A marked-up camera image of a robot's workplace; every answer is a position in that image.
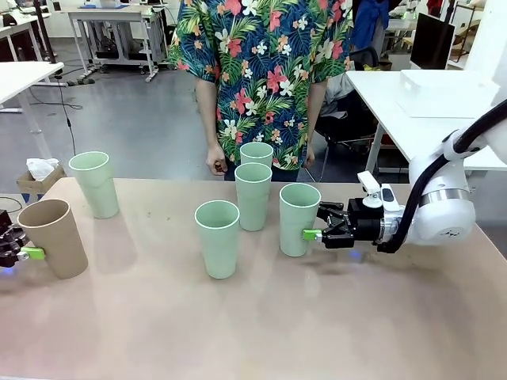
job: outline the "table leg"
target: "table leg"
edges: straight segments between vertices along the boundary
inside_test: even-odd
[[[0,113],[23,113],[23,108],[4,108],[3,104],[0,104]]]
[[[40,155],[42,158],[51,158],[51,153],[49,152],[48,145],[46,140],[44,139],[44,135],[37,123],[35,115],[33,115],[32,107],[30,106],[30,102],[26,97],[26,91],[20,92],[17,95],[17,99],[19,100],[21,107],[23,108],[23,113],[26,115],[26,119],[29,122],[30,133],[35,138],[37,147],[39,148]]]
[[[32,41],[32,46],[33,46],[33,50],[35,52],[35,56],[37,57],[37,61],[43,62],[42,55],[40,54],[39,43],[37,42],[37,40],[35,38],[35,34],[33,33],[32,23],[29,24],[29,35],[30,35],[30,40]],[[49,80],[49,77],[44,78],[44,81],[46,83],[51,83],[51,81]]]
[[[10,36],[7,36],[7,42],[9,43],[10,54],[13,55],[14,62],[17,62],[16,49]],[[4,108],[3,104],[0,104],[0,113],[23,113],[23,108]]]
[[[7,42],[9,42],[10,54],[13,55],[14,62],[17,62],[16,49],[14,48],[14,44],[13,44],[13,41],[11,40],[10,36],[7,36]]]
[[[120,35],[120,23],[119,22],[111,22],[112,25],[112,34],[114,35],[114,39],[116,41],[116,49],[118,50],[118,58],[119,59],[128,59],[128,52],[124,51],[124,41]]]
[[[39,19],[37,19],[37,28],[39,29],[39,36],[40,36],[40,40],[42,41],[42,47],[44,48],[44,51],[48,51],[48,46],[46,46],[46,41],[42,37],[42,29],[40,28]]]
[[[477,187],[484,180],[488,172],[485,170],[471,170],[467,171],[468,177],[468,188],[470,189],[471,194],[475,194],[477,192]]]
[[[72,20],[70,13],[69,13],[69,21],[71,22],[72,36],[74,37],[74,42],[76,43],[76,47],[78,48],[78,53],[79,53],[79,58],[81,59],[82,68],[85,70],[85,75],[90,75],[91,71],[88,70],[88,66],[86,65],[85,60],[82,57],[81,48],[79,47],[78,34],[76,33],[76,29],[74,27],[74,21]]]
[[[370,154],[368,155],[368,161],[366,162],[365,170],[367,170],[370,173],[373,173],[373,170],[375,169],[377,158],[379,156],[380,145],[382,144],[382,136],[384,133],[385,130],[379,123],[379,125],[377,125],[377,132],[375,133],[375,138],[373,139],[372,148],[370,149]]]
[[[148,75],[148,78],[146,78],[146,82],[151,82],[151,79],[158,73],[158,67],[154,67],[153,61],[151,61],[151,49],[150,45],[148,44],[148,25],[147,21],[144,19],[141,19],[141,28],[143,29],[143,43],[144,43],[144,51],[146,52],[146,57],[148,60],[148,67],[150,68],[150,75]]]
[[[95,57],[95,51],[92,51],[92,48],[90,46],[90,38],[88,37],[88,34],[86,34],[86,28],[84,21],[79,20],[78,21],[78,27],[79,32],[81,33],[81,41],[83,42],[83,45],[85,45],[85,55],[88,57],[88,60]],[[88,28],[90,31],[90,36],[93,36],[93,30],[91,28]]]

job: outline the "blue light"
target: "blue light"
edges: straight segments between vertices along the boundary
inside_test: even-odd
[[[353,259],[361,260],[361,258],[363,257],[363,254],[361,252],[359,252],[357,249],[351,249],[349,251],[349,256],[352,257]]]
[[[11,276],[14,274],[14,267],[12,268],[0,268],[0,275]]]

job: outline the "cardboard box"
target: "cardboard box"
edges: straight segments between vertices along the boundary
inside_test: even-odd
[[[40,200],[46,192],[55,184],[60,178],[67,175],[61,165],[58,165],[55,170],[51,172],[43,180],[34,180],[32,174],[27,171],[17,179],[17,186],[25,200],[26,204]]]

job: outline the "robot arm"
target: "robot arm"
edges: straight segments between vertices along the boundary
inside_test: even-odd
[[[328,228],[306,230],[304,240],[327,248],[352,247],[372,241],[380,252],[395,253],[402,244],[443,245],[462,241],[475,224],[475,209],[463,160],[490,146],[507,163],[507,101],[491,109],[471,127],[455,131],[429,154],[410,163],[412,190],[406,206],[396,201],[391,186],[381,187],[368,172],[358,175],[368,196],[342,203],[323,203],[318,217]]]

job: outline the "dark pants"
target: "dark pants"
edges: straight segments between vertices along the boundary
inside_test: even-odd
[[[234,171],[236,170],[237,166],[227,161],[227,171],[224,176],[225,181],[234,181]],[[298,180],[298,173],[299,170],[282,170],[278,169],[274,166],[271,167],[271,170],[273,171],[273,176],[271,177],[272,182],[297,182]]]

